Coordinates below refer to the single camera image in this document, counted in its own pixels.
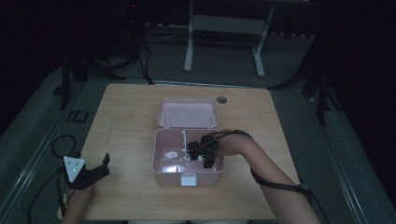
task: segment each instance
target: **human arm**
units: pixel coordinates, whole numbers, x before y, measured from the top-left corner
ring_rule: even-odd
[[[231,134],[218,140],[218,158],[242,155],[250,168],[261,179],[269,182],[295,185],[250,137]],[[261,186],[262,193],[279,223],[320,223],[305,196],[299,192]]]
[[[93,195],[93,186],[85,189],[67,189],[67,202],[66,211],[62,219],[62,224],[78,224],[90,202]]]

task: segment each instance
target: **circular hole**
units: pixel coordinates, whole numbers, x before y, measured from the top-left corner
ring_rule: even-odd
[[[217,100],[218,100],[218,102],[219,102],[220,104],[225,104],[225,103],[227,103],[227,98],[226,98],[225,96],[219,96],[219,97],[217,98]]]

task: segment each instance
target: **table leg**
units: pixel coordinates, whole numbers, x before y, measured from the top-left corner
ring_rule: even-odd
[[[65,53],[62,57],[62,87],[61,87],[62,105],[60,108],[62,111],[66,108],[70,100],[70,80],[69,80],[70,70],[67,60],[68,60],[67,53]]]
[[[257,70],[257,76],[258,77],[264,77],[264,69],[262,67],[262,45],[264,44],[265,37],[267,36],[268,28],[271,23],[271,19],[274,15],[274,7],[270,7],[268,10],[267,18],[264,22],[264,25],[262,26],[262,33],[260,36],[260,41],[259,44],[253,48],[253,57],[254,57],[254,63],[256,64],[256,70]]]
[[[193,24],[193,0],[190,0],[190,17],[189,17],[189,43],[187,45],[186,52],[186,61],[184,62],[184,71],[190,72],[192,65],[192,52],[193,52],[193,44],[192,44],[192,24]]]

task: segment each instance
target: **wire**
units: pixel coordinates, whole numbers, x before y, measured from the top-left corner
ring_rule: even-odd
[[[40,190],[35,194],[35,197],[33,198],[33,200],[30,202],[29,208],[27,210],[27,223],[28,224],[32,224],[32,209],[33,209],[33,205],[35,204],[35,200],[37,200],[38,196],[40,195],[41,191],[43,191],[44,187],[46,187],[48,185],[48,183],[51,181],[51,179],[58,174],[58,172],[60,172],[60,170],[62,171],[61,167],[59,167],[56,172],[54,172],[49,179],[41,186]]]
[[[287,185],[287,184],[279,184],[279,183],[269,182],[267,180],[261,179],[256,173],[254,173],[254,171],[251,168],[250,168],[250,172],[258,184],[264,185],[264,186],[272,188],[272,189],[286,189],[286,190],[292,190],[292,191],[299,192],[299,193],[305,195],[309,201],[309,204],[312,205],[312,195],[310,194],[310,192],[307,189],[304,189],[297,185]]]
[[[70,150],[68,156],[69,156],[69,157],[72,156],[72,155],[74,154],[75,150],[76,150],[77,141],[76,141],[76,138],[75,138],[73,135],[65,134],[65,135],[62,135],[62,136],[59,136],[59,137],[55,138],[55,139],[52,141],[52,144],[51,144],[51,146],[50,146],[50,149],[51,149],[51,151],[52,151],[52,154],[53,154],[55,157],[60,158],[60,159],[62,159],[63,156],[60,156],[58,153],[55,152],[55,143],[58,142],[60,139],[65,138],[65,137],[69,137],[69,138],[71,138],[71,139],[73,140],[73,146],[72,146],[72,149]],[[31,201],[31,203],[30,203],[30,205],[29,205],[29,208],[28,208],[28,212],[27,212],[27,223],[28,223],[28,224],[31,224],[31,223],[32,223],[32,210],[33,210],[33,205],[35,204],[35,201],[37,200],[38,196],[41,194],[41,192],[43,191],[43,189],[44,189],[44,188],[48,185],[48,183],[51,181],[51,179],[52,179],[53,177],[55,177],[55,175],[57,175],[57,174],[58,174],[58,175],[57,175],[57,178],[56,178],[56,187],[57,187],[57,193],[58,193],[58,202],[59,202],[59,204],[60,204],[60,206],[61,206],[62,214],[64,214],[64,211],[65,211],[65,204],[64,204],[63,196],[62,196],[62,192],[61,192],[61,178],[60,178],[62,172],[63,172],[63,166],[60,165],[60,166],[58,167],[58,169],[56,169],[56,171],[49,177],[49,179],[41,186],[41,188],[40,188],[40,189],[38,190],[38,192],[35,194],[35,197],[34,197],[33,200]]]
[[[136,62],[133,62],[133,64],[129,65],[128,67],[126,67],[126,68],[124,68],[124,69],[122,69],[120,71],[117,71],[116,74],[121,74],[121,73],[125,72],[126,70],[134,67],[135,65],[136,65]]]
[[[203,144],[202,146],[200,146],[199,150],[204,148],[204,147],[206,147],[209,144],[212,144],[214,141],[217,141],[220,138],[225,137],[225,136],[230,135],[230,134],[242,134],[244,136],[247,136],[247,137],[250,137],[250,138],[253,139],[253,137],[250,134],[248,134],[248,133],[246,133],[244,131],[241,131],[241,130],[233,130],[233,131],[230,131],[230,132],[220,132],[218,134],[219,134],[218,136],[214,137],[209,142],[207,142],[207,143]],[[254,171],[251,168],[250,168],[250,172],[251,172],[251,174],[253,175],[254,179],[256,180],[256,182],[258,184],[264,185],[264,186],[272,188],[272,189],[286,189],[286,190],[292,190],[292,191],[296,191],[296,192],[302,193],[303,195],[305,195],[307,197],[309,203],[312,205],[313,194],[310,192],[309,189],[304,189],[303,187],[296,186],[296,185],[287,185],[287,184],[279,184],[279,183],[269,182],[269,181],[261,179],[256,173],[254,173]]]
[[[125,21],[125,32],[126,32],[126,47],[125,47],[125,51],[124,51],[124,57],[126,58],[127,54],[128,54],[128,49],[129,49],[129,24],[128,21],[126,19],[126,15],[125,15],[125,11],[124,11],[124,7],[123,7],[123,1],[119,1],[120,3],[120,10],[122,12],[122,17],[124,18]]]
[[[52,151],[52,154],[53,154],[55,157],[57,157],[57,158],[63,159],[64,156],[60,156],[58,153],[56,153],[56,151],[55,151],[55,144],[56,144],[59,140],[61,140],[61,139],[63,139],[63,138],[66,138],[66,137],[71,138],[71,139],[73,140],[73,147],[72,147],[72,149],[70,150],[70,152],[69,152],[69,154],[68,154],[67,156],[68,156],[68,157],[72,156],[73,153],[74,153],[74,151],[76,150],[77,140],[76,140],[76,138],[75,138],[73,135],[65,134],[65,135],[59,136],[59,137],[55,138],[55,140],[53,140],[52,144],[50,145],[50,150]]]
[[[187,31],[188,31],[188,29],[185,29],[185,30],[180,31],[180,32],[153,32],[153,33],[151,33],[151,34],[149,34],[149,35],[147,35],[147,36],[151,36],[151,35],[154,35],[154,34],[172,34],[172,33],[173,33],[172,35],[166,36],[166,37],[164,37],[164,38],[162,38],[162,39],[158,39],[158,40],[150,39],[150,40],[149,40],[149,42],[161,42],[161,41],[170,39],[170,38],[172,38],[172,37],[174,37],[174,36],[177,36],[177,35],[181,35],[181,34],[183,34],[183,33],[186,33]]]
[[[135,57],[129,57],[122,63],[111,64],[109,66],[105,66],[105,68],[110,69],[111,71],[119,73],[118,70],[120,70],[121,68],[124,68],[124,67],[130,68],[130,67],[134,66],[135,63],[136,63],[136,58]]]
[[[62,196],[62,191],[61,191],[61,174],[63,172],[63,169],[60,169],[60,171],[58,172],[58,175],[56,176],[56,191],[58,193],[58,204],[61,207],[61,212],[62,212],[62,216],[64,215],[64,213],[66,212],[66,206],[64,204],[64,197]]]
[[[303,179],[298,176],[298,178],[300,179],[300,182],[302,182],[303,184],[305,184],[305,182],[303,181]],[[311,194],[312,198],[314,199],[315,203],[318,205],[318,208],[320,210],[320,213],[323,215],[324,219],[326,220],[326,223],[330,224],[329,219],[326,216],[326,213],[324,212],[323,207],[321,206],[321,204],[319,203],[319,200],[317,199],[317,197],[315,196],[314,192],[312,192],[312,190],[310,188],[308,188],[309,193]]]
[[[145,66],[145,65],[143,65],[143,63],[142,63],[142,60],[141,60],[141,58],[140,58],[140,55],[137,54],[137,60],[139,61],[139,64],[140,64],[140,67],[141,67],[140,72],[142,72],[143,77],[145,78],[145,80],[147,81],[147,83],[148,83],[149,85],[155,85],[155,83],[154,83],[154,82],[152,81],[152,79],[149,77],[149,71],[148,71],[149,57],[150,57],[150,50],[149,50],[149,48],[148,48],[148,59],[147,59],[147,61],[146,61],[146,66]]]
[[[70,197],[67,199],[66,203],[64,205],[67,205],[70,201],[70,199],[73,197],[73,195],[76,193],[76,189],[73,190],[73,193],[70,195]]]
[[[206,146],[212,144],[213,142],[219,140],[220,138],[225,137],[225,136],[230,135],[230,134],[242,134],[242,135],[244,135],[244,136],[247,136],[247,137],[252,138],[252,137],[250,136],[250,134],[248,134],[248,133],[246,133],[246,132],[244,132],[244,131],[241,131],[241,130],[234,130],[234,131],[231,131],[231,132],[220,132],[218,136],[214,137],[212,140],[208,141],[207,143],[201,145],[201,146],[198,148],[198,150],[201,150],[202,148],[204,148],[204,147],[206,147]]]

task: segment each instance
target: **metal frame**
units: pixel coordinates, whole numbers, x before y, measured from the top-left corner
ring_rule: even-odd
[[[190,17],[189,17],[189,42],[187,45],[186,61],[184,63],[184,71],[190,72],[192,68],[193,30],[207,30],[238,34],[259,35],[260,41],[253,48],[253,58],[256,64],[257,76],[264,77],[264,69],[262,66],[262,46],[264,44],[267,31],[270,26],[271,19],[274,15],[274,7],[268,9],[267,18],[265,20],[237,19],[228,17],[216,17],[206,15],[194,15],[193,0],[190,0]]]
[[[354,190],[353,188],[353,184],[349,181],[349,178],[347,177],[347,172],[344,169],[344,166],[339,159],[339,156],[334,148],[334,145],[332,144],[330,135],[327,132],[326,127],[322,125],[319,119],[315,119],[317,118],[317,116],[316,116],[316,112],[314,111],[315,109],[312,106],[313,101],[314,100],[312,100],[312,97],[306,99],[308,111],[311,114],[312,118],[314,118],[314,122],[318,125],[320,133],[323,137],[323,141],[327,146],[326,149],[327,152],[329,153],[330,163],[334,170],[334,174],[335,177],[337,178],[340,189],[344,194],[344,198],[346,199],[346,204],[350,209],[350,214],[355,220],[355,223],[367,224],[369,222],[366,215],[364,214],[363,209],[361,208],[360,199],[356,194],[356,190]]]

